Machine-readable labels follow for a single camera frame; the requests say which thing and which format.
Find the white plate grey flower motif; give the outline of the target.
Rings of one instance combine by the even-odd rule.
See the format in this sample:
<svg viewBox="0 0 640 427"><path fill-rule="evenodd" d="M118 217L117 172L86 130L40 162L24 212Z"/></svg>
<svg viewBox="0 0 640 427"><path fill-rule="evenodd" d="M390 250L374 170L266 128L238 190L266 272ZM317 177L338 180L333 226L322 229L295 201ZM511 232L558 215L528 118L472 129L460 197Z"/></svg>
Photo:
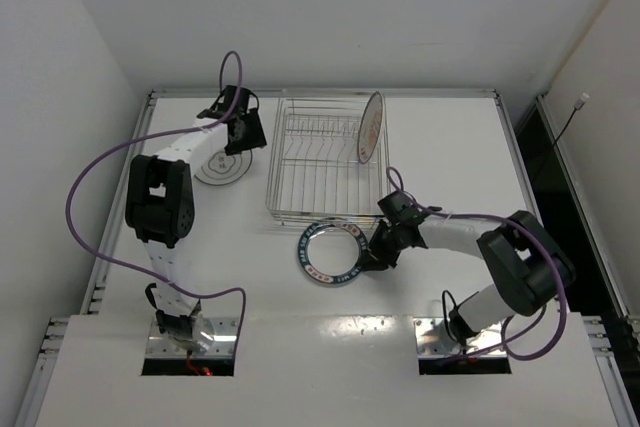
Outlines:
<svg viewBox="0 0 640 427"><path fill-rule="evenodd" d="M234 155L227 155L224 150L219 150L202 165L195 178L210 186L228 186L241 179L252 163L251 150Z"/></svg>

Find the white plate dark blue rim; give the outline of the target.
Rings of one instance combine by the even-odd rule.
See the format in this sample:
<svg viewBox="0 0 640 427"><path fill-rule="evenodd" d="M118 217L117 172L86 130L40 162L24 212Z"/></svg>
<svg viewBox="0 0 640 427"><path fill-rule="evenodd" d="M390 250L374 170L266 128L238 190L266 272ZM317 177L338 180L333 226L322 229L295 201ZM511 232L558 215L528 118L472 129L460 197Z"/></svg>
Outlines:
<svg viewBox="0 0 640 427"><path fill-rule="evenodd" d="M295 247L297 265L307 280L323 287L342 287L363 273L367 238L356 224L342 219L310 224Z"/></svg>

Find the white plate orange sunburst motif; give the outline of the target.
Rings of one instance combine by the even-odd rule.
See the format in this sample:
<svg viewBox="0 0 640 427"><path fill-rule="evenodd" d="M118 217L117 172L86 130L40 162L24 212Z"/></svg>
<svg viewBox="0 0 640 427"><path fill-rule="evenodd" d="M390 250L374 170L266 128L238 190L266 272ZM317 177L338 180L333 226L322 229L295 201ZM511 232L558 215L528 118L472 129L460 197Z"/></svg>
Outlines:
<svg viewBox="0 0 640 427"><path fill-rule="evenodd" d="M356 147L357 159L367 164L374 154L382 130L385 100L381 92L374 92L363 111L358 129Z"/></svg>

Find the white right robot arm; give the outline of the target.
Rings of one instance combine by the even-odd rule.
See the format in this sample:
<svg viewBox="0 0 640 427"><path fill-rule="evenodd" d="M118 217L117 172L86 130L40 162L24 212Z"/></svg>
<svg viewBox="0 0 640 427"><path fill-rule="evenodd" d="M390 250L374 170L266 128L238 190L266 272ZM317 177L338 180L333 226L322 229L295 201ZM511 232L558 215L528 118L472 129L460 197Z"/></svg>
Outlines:
<svg viewBox="0 0 640 427"><path fill-rule="evenodd" d="M444 249L484 261L492 283L454 306L445 332L463 346L514 315L530 317L552 300L567 302L577 277L572 262L530 212L503 218L422 207L395 191L378 201L383 219L369 240L365 271L394 268L408 248Z"/></svg>

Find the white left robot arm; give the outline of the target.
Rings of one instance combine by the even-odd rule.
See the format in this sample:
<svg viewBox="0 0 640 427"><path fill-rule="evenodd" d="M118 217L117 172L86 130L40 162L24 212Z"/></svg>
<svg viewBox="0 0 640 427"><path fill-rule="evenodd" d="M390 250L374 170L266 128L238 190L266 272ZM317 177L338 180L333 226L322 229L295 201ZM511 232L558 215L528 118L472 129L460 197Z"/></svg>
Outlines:
<svg viewBox="0 0 640 427"><path fill-rule="evenodd" d="M358 230L381 215L388 165L382 93L282 97L267 136L257 94L222 88L191 128L156 153L135 156L129 170L125 220L160 279L146 297L160 333L185 350L205 352L213 340L185 254L196 217L193 185L239 180L265 147L271 151L266 206L276 221Z"/></svg>

